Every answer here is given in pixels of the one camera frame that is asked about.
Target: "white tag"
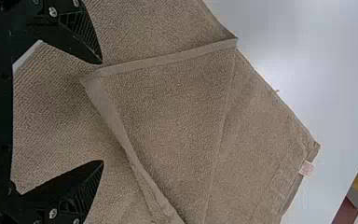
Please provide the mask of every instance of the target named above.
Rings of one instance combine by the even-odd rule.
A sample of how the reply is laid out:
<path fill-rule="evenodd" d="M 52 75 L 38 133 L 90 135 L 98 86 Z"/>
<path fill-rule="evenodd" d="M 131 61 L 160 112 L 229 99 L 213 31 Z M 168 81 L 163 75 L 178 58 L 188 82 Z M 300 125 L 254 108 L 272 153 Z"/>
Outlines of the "white tag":
<path fill-rule="evenodd" d="M 312 175 L 314 168 L 315 166 L 312 163 L 310 163 L 309 161 L 304 161 L 304 164 L 302 165 L 298 173 L 303 176 L 310 177 L 310 175 Z"/>

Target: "folded towel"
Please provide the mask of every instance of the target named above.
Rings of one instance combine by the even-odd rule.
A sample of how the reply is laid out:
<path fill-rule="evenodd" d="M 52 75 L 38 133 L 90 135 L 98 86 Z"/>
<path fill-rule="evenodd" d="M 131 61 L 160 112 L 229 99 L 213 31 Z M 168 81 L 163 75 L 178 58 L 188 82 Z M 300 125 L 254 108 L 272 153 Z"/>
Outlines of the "folded towel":
<path fill-rule="evenodd" d="M 236 37 L 200 0 L 85 3 L 104 64 L 42 44 L 15 75 L 19 191 L 104 160 L 86 223 L 278 223 L 319 145 Z"/>

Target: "beige towel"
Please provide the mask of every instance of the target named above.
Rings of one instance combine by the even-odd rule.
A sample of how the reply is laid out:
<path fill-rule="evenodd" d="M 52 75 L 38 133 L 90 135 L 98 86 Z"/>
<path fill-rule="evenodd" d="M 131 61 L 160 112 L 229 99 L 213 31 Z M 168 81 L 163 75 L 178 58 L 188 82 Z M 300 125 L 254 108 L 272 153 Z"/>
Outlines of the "beige towel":
<path fill-rule="evenodd" d="M 278 222 L 318 145 L 234 36 L 198 0 L 85 3 L 104 64 L 42 45 L 15 76 L 19 190 L 104 160 L 87 223 Z"/>

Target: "screw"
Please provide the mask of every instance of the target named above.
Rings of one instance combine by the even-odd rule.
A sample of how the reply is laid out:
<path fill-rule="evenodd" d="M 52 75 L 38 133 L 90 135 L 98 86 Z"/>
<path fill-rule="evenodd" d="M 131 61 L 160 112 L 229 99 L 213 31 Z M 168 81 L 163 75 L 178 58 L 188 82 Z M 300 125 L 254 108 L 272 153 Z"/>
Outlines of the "screw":
<path fill-rule="evenodd" d="M 74 6 L 79 7 L 79 0 L 74 0 Z"/>
<path fill-rule="evenodd" d="M 49 11 L 51 17 L 57 17 L 58 16 L 58 12 L 57 12 L 57 9 L 55 9 L 55 7 L 49 7 L 48 11 Z"/>
<path fill-rule="evenodd" d="M 58 212 L 56 208 L 51 209 L 51 211 L 48 213 L 48 218 L 53 219 L 57 216 Z"/>

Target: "white table surface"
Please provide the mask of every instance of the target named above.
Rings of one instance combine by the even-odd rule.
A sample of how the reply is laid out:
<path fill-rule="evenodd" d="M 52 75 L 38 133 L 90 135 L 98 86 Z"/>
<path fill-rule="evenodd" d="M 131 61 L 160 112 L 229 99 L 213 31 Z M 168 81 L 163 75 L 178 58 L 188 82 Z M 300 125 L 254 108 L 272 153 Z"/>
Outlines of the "white table surface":
<path fill-rule="evenodd" d="M 358 172 L 358 0 L 205 0 L 321 143 L 282 224 L 328 224 Z"/>

